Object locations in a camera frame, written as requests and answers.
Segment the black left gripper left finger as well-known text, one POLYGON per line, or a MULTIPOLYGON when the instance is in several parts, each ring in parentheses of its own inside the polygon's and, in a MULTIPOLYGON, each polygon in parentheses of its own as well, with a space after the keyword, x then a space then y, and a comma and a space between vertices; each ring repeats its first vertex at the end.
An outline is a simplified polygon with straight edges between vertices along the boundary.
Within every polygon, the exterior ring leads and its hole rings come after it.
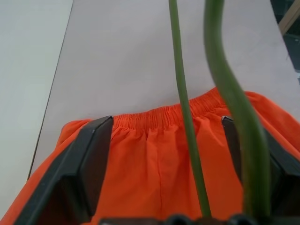
POLYGON ((112 128, 112 116, 86 124, 50 164, 14 224, 90 222, 105 177, 112 128))

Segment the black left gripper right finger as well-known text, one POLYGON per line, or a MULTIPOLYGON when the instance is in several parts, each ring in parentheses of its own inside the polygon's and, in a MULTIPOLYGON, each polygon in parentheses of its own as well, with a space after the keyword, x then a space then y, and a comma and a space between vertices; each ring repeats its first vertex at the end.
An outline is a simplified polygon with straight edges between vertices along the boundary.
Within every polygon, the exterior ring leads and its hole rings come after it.
MULTIPOLYGON (((234 121, 221 119, 235 172, 242 182, 241 150, 234 121)), ((270 153, 271 219, 264 225, 298 225, 300 223, 300 161, 288 153, 265 130, 270 153)))

